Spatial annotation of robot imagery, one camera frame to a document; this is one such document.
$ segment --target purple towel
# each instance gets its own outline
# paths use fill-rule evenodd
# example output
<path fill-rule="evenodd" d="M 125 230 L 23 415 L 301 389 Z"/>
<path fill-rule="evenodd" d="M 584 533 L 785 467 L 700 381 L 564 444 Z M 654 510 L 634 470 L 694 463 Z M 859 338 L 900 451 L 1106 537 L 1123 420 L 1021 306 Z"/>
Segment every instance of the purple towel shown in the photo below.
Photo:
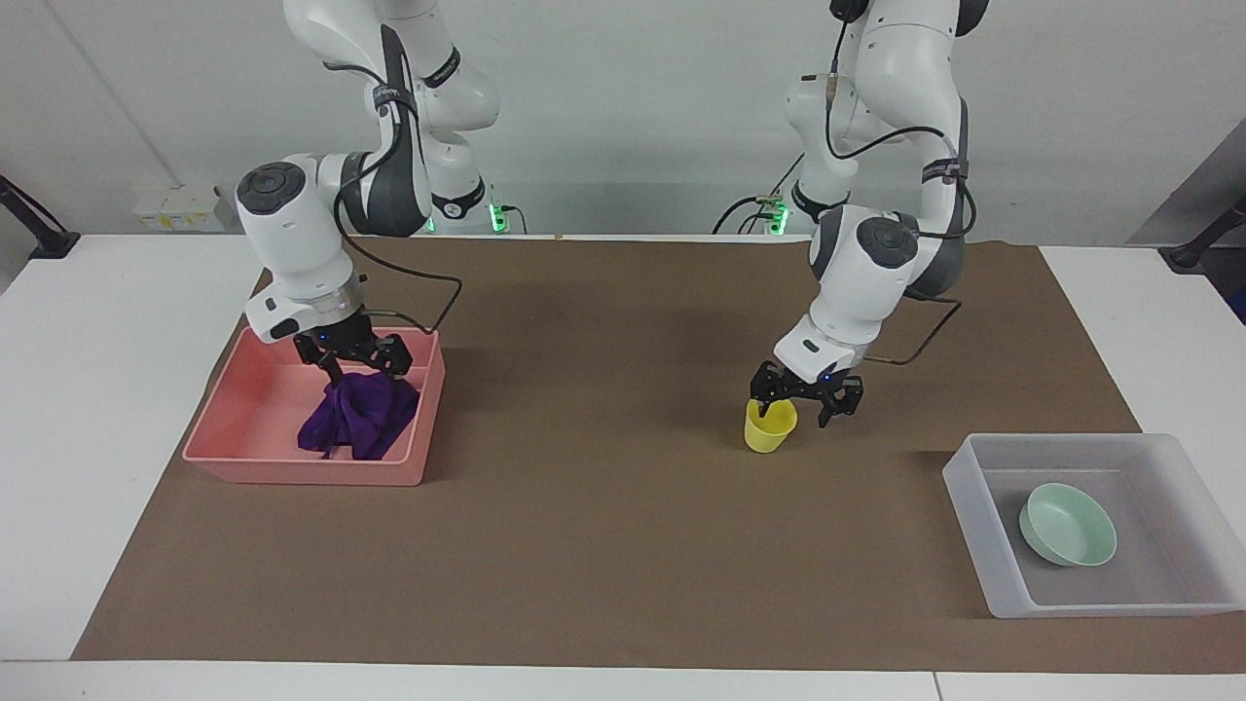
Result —
<path fill-rule="evenodd" d="M 299 448 L 320 451 L 350 446 L 355 461 L 380 461 L 415 418 L 420 393 L 384 374 L 346 374 L 338 387 L 324 388 L 324 401 L 299 430 Z"/>

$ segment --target brown table mat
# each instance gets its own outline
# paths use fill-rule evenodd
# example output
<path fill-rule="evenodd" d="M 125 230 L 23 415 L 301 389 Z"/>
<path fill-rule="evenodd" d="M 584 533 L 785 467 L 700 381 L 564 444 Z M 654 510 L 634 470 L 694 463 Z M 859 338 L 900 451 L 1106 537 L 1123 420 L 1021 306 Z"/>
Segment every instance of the brown table mat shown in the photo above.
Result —
<path fill-rule="evenodd" d="M 1246 615 L 991 618 L 941 469 L 972 432 L 1136 432 L 1034 248 L 775 454 L 746 385 L 816 285 L 805 245 L 369 240 L 467 279 L 425 484 L 247 487 L 173 458 L 77 660 L 1246 672 Z M 445 286 L 363 264 L 376 308 Z M 902 356 L 944 309 L 905 301 Z"/>

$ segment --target pink bin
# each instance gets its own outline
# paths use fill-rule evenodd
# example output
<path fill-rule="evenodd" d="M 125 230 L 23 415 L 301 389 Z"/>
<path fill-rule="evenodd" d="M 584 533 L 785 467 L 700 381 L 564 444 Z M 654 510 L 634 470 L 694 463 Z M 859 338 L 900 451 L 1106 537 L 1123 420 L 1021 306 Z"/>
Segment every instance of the pink bin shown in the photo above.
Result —
<path fill-rule="evenodd" d="M 265 345 L 249 327 L 231 350 L 182 457 L 226 482 L 420 484 L 446 377 L 441 344 L 436 332 L 425 335 L 414 327 L 379 327 L 376 332 L 402 336 L 412 359 L 404 380 L 420 392 L 415 420 L 383 459 L 353 461 L 349 447 L 335 448 L 329 459 L 299 449 L 299 428 L 324 398 L 328 376 L 300 364 L 293 342 Z M 344 362 L 341 369 L 374 372 L 359 364 Z"/>

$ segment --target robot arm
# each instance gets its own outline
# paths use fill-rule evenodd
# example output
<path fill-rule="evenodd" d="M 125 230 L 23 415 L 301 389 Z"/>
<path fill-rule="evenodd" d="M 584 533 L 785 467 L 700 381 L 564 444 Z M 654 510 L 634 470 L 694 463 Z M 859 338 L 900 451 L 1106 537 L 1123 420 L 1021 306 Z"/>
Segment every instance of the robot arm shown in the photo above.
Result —
<path fill-rule="evenodd" d="M 434 168 L 425 142 L 493 123 L 497 93 L 450 44 L 436 0 L 285 0 L 285 19 L 326 67 L 370 78 L 365 100 L 381 143 L 375 152 L 289 156 L 243 177 L 239 218 L 273 273 L 247 303 L 247 319 L 265 342 L 293 337 L 304 362 L 330 379 L 340 374 L 335 359 L 401 376 L 410 355 L 397 335 L 373 332 L 364 278 L 341 248 L 339 225 L 411 235 L 429 220 L 439 182 L 483 184 L 465 142 L 454 143 L 450 166 L 435 148 Z M 465 215 L 471 209 L 462 207 Z"/>
<path fill-rule="evenodd" d="M 816 223 L 809 261 L 821 289 L 775 345 L 785 369 L 764 364 L 750 387 L 763 411 L 791 397 L 822 402 L 824 427 L 856 411 L 861 383 L 849 371 L 865 360 L 901 296 L 946 291 L 964 252 L 968 117 L 951 72 L 961 4 L 860 5 L 860 14 L 844 17 L 842 72 L 806 76 L 789 96 L 789 120 L 806 147 L 789 202 L 796 217 Z M 846 142 L 898 136 L 922 158 L 920 214 L 847 204 L 857 164 Z"/>

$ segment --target mint green bowl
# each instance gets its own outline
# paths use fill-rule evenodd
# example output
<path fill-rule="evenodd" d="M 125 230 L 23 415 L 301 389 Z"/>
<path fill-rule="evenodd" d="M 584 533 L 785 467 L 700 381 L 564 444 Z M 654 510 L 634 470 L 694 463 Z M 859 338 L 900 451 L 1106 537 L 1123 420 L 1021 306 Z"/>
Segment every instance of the mint green bowl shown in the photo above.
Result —
<path fill-rule="evenodd" d="M 1116 554 L 1116 527 L 1089 494 L 1058 482 L 1029 493 L 1020 534 L 1044 560 L 1065 568 L 1098 568 Z"/>

